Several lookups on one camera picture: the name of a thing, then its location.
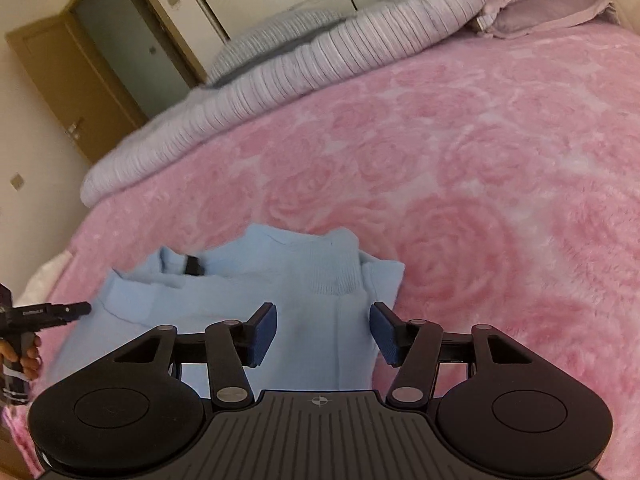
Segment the folded shirt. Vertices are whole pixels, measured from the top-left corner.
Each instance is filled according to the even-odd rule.
[[[378,349],[369,307],[393,307],[404,265],[358,250],[347,229],[324,236],[251,225],[244,236],[196,254],[203,276],[184,275],[186,256],[161,248],[133,272],[108,275],[47,370],[62,380],[161,324],[202,332],[225,319],[246,321],[276,304],[278,331],[262,365],[246,368],[258,395],[276,390],[364,390]],[[206,365],[184,365],[182,380],[209,397]]]

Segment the fuzzy pink bedspread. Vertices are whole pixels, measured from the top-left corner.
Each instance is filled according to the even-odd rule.
[[[110,267],[191,252],[249,222],[406,264],[397,313],[491,323],[608,403],[600,472],[640,478],[640,38],[590,23],[453,38],[212,139],[98,205],[53,301]],[[44,334],[45,365],[66,330]],[[382,362],[374,386],[386,390]],[[11,424],[34,472],[24,412]]]

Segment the door frame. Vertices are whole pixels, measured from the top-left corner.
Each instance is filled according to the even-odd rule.
[[[81,0],[69,0],[63,9],[64,12],[71,12],[76,8],[78,3]],[[178,31],[177,27],[175,27],[174,22],[169,18],[169,15],[166,13],[159,0],[148,0],[156,14],[160,18],[162,24],[164,25],[167,34],[172,38],[176,46],[178,47],[182,58],[187,63],[188,67],[198,77],[198,82],[204,83],[207,80],[207,71],[204,69],[202,64],[198,61],[193,50],[189,47],[187,42],[184,40],[183,36]]]

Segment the pink blanket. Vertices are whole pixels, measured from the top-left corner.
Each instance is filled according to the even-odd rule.
[[[638,181],[640,38],[603,23],[453,38],[244,124],[103,201],[52,300],[87,300],[110,267],[161,244],[221,244],[252,221],[346,226],[363,250],[406,264],[401,317],[456,332],[491,323],[600,394],[615,421],[600,471],[636,480]],[[45,365],[68,330],[44,334]],[[374,386],[391,378],[379,363]],[[10,422],[37,473],[25,413]]]

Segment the striped pillow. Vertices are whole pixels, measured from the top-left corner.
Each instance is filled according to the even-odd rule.
[[[247,64],[256,57],[276,50],[291,40],[337,23],[342,17],[332,10],[288,10],[272,16],[260,25],[229,41],[210,67],[207,85]]]

